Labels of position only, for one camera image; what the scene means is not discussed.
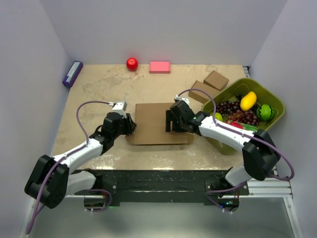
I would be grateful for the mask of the large brown cardboard box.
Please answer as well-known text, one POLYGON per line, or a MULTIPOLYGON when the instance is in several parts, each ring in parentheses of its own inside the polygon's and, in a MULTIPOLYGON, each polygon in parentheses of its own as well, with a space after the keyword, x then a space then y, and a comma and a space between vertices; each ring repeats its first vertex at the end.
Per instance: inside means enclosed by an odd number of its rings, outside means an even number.
POLYGON ((135 106, 135 133, 125 136, 132 145, 190 144, 194 135, 165 131, 165 111, 172 103, 145 103, 135 106))

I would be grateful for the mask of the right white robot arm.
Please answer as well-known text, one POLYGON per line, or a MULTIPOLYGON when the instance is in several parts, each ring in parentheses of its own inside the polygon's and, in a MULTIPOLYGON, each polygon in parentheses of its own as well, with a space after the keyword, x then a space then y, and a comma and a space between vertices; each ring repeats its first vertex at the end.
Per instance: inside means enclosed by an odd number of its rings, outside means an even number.
POLYGON ((223 177, 212 183, 211 191, 231 195, 239 185, 251 179, 263 181, 280 159, 270 147, 274 146, 274 143, 265 130, 252 132, 239 129, 205 112, 194 113, 182 100, 172 104, 169 112, 173 122, 176 122, 176 127, 181 131, 213 138, 242 153, 243 163, 230 168, 223 177))

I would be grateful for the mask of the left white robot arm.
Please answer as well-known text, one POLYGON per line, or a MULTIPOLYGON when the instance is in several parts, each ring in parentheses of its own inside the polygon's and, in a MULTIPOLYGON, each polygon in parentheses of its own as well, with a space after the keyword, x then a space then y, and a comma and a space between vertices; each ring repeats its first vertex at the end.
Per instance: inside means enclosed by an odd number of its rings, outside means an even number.
POLYGON ((24 192, 48 208, 55 208, 66 196, 69 176, 89 160, 107 152, 117 137, 133 134, 136 128, 131 115, 110 112, 88 142, 54 157, 41 156, 25 185, 24 192))

